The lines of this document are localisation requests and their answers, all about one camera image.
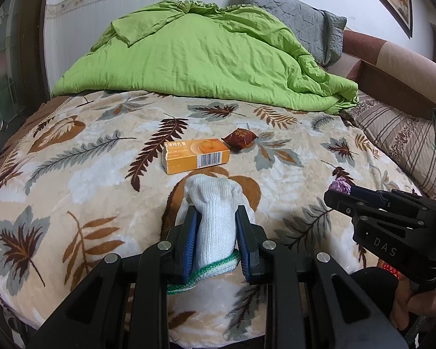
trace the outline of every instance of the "purple crumpled paper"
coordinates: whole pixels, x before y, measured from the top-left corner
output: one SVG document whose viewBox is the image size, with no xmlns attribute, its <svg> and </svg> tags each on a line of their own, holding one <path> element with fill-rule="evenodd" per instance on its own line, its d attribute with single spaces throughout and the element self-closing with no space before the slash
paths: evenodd
<svg viewBox="0 0 436 349">
<path fill-rule="evenodd" d="M 344 177 L 339 177 L 331 182 L 331 185 L 328 186 L 328 190 L 329 189 L 333 189 L 344 194 L 351 193 L 351 186 Z"/>
</svg>

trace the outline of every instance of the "green quilt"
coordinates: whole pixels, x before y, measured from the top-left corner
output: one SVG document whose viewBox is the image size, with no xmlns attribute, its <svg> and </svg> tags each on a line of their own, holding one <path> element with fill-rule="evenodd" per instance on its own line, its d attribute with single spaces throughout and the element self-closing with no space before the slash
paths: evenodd
<svg viewBox="0 0 436 349">
<path fill-rule="evenodd" d="M 54 95 L 150 90 L 326 111 L 358 102 L 357 84 L 319 68 L 277 18 L 251 5 L 162 1 L 113 21 Z"/>
</svg>

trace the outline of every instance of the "white barcode label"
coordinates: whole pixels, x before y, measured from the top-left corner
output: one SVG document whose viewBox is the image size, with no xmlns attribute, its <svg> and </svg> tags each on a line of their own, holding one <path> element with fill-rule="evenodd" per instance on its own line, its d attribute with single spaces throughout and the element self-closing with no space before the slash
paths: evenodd
<svg viewBox="0 0 436 349">
<path fill-rule="evenodd" d="M 197 155 L 197 168 L 205 166 L 221 164 L 222 152 L 214 152 L 212 154 Z"/>
</svg>

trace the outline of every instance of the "beige blanket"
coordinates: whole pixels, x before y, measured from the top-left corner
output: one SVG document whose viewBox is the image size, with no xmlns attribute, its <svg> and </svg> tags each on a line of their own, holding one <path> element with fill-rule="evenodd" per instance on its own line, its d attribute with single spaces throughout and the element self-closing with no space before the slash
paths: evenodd
<svg viewBox="0 0 436 349">
<path fill-rule="evenodd" d="M 228 164 L 166 175 L 165 141 L 238 127 L 258 139 Z M 165 237 L 197 172 L 242 185 L 268 237 L 294 252 L 326 251 L 348 272 L 377 258 L 352 241 L 350 219 L 326 207 L 328 185 L 344 175 L 372 189 L 414 187 L 337 116 L 142 91 L 73 97 L 0 169 L 0 300 L 38 328 L 105 254 L 138 254 Z M 240 267 L 168 303 L 171 339 L 184 347 L 265 332 L 264 288 L 246 285 Z"/>
</svg>

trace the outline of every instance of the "orange box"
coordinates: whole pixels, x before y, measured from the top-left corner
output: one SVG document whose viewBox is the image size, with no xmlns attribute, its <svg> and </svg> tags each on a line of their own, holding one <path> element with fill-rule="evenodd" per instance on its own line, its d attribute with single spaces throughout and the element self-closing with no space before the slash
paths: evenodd
<svg viewBox="0 0 436 349">
<path fill-rule="evenodd" d="M 166 142 L 162 152 L 162 164 L 169 175 L 226 164 L 228 161 L 229 148 L 220 139 Z"/>
</svg>

